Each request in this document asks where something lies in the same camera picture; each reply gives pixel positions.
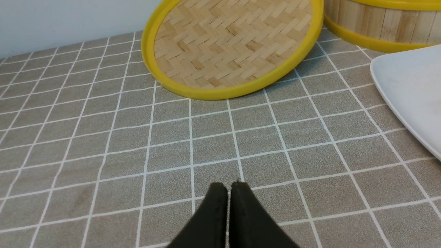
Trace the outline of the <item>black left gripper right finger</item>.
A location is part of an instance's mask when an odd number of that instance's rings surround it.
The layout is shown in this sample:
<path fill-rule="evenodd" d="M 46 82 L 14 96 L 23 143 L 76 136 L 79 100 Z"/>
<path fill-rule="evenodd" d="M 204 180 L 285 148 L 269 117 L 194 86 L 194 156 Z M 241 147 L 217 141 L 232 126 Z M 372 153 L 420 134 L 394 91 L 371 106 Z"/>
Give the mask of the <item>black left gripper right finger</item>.
<path fill-rule="evenodd" d="M 260 204 L 246 182 L 230 191 L 230 248 L 298 248 Z"/>

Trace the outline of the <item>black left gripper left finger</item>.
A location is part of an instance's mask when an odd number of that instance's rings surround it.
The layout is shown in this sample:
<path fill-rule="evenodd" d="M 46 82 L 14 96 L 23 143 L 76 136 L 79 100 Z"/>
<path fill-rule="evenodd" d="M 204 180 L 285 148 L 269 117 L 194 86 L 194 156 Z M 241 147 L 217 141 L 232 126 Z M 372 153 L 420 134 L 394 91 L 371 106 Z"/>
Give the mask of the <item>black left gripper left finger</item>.
<path fill-rule="evenodd" d="M 222 183 L 211 183 L 196 212 L 167 247 L 224 248 L 227 206 L 227 188 Z"/>

